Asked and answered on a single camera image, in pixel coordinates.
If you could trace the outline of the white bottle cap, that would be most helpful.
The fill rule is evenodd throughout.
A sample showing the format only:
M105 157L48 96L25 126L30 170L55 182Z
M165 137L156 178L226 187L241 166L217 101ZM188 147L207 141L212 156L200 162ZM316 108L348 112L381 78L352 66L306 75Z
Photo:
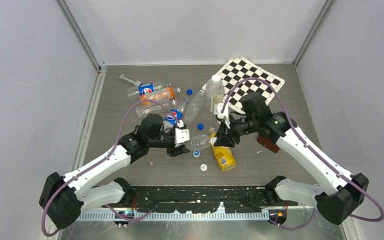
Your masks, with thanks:
M218 74L214 74L211 79L210 79L213 83L219 83L222 79L221 77L218 75Z

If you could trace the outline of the clear square labelled bottle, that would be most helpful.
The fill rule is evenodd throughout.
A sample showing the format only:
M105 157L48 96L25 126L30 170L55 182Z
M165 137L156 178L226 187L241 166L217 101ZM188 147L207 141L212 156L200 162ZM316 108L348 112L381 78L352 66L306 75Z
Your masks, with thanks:
M207 81L205 87L205 103L208 110L213 113L214 106L222 103L225 96L225 89L222 80L217 83L213 83L211 78Z

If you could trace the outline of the clear ribbed plastic bottle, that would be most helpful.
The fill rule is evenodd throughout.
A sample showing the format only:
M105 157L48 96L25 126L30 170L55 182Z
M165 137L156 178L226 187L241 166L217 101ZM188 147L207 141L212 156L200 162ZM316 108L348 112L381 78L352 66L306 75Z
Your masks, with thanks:
M211 138L208 135L196 135L185 143L185 147L190 151L201 151L212 146Z

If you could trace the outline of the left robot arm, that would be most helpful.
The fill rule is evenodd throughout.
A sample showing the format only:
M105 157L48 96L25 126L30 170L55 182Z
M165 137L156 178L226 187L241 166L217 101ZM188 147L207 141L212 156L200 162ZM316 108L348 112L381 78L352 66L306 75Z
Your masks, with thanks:
M146 156L151 148L166 149L170 157L188 153L186 142L190 131L180 121L170 130L163 129L163 118L149 114L134 131L121 136L106 152L91 162L63 175L51 173L45 180L39 205L42 221L47 218L62 230L73 224L85 212L106 204L128 207L135 197L132 186L123 178L97 186L117 170Z

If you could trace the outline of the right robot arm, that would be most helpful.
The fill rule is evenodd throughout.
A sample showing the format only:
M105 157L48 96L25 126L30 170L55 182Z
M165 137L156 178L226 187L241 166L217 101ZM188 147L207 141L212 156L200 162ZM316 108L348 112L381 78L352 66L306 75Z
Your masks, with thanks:
M240 99L244 114L235 119L228 107L219 103L213 107L220 126L211 143L216 147L233 148L240 137L258 133L267 148L284 150L291 155L318 185L292 181L277 176L265 187L265 198L271 205L293 201L316 208L330 223L340 225L364 201L358 188L367 190L369 179L363 174L352 174L314 145L296 122L287 120L284 112L272 113L264 98L251 93Z

